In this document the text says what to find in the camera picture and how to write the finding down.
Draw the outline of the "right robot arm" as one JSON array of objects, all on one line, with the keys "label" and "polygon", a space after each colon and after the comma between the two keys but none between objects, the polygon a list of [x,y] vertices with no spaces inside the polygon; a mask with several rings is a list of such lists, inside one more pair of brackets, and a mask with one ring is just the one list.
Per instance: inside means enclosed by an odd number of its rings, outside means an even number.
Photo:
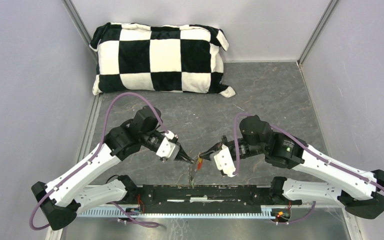
[{"label": "right robot arm", "polygon": [[317,182],[309,182],[275,177],[266,195],[269,204],[337,205],[354,216],[369,220],[384,212],[383,170],[364,171],[351,167],[257,115],[235,120],[234,132],[241,133],[241,137],[228,141],[223,136],[198,157],[213,161],[228,177],[238,174],[241,160],[263,155],[265,162],[274,167],[318,178]]}]

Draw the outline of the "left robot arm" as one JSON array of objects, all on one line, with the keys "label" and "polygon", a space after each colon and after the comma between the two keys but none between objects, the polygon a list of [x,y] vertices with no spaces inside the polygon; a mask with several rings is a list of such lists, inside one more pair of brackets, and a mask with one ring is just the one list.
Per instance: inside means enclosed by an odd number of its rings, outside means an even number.
[{"label": "left robot arm", "polygon": [[111,129],[90,155],[66,173],[48,183],[38,181],[31,187],[52,230],[65,228],[79,214],[103,204],[134,201],[141,204],[138,187],[127,175],[119,175],[97,187],[87,187],[103,172],[139,152],[141,147],[154,152],[163,162],[193,163],[174,133],[158,131],[159,117],[161,112],[157,108],[144,106],[134,118]]}]

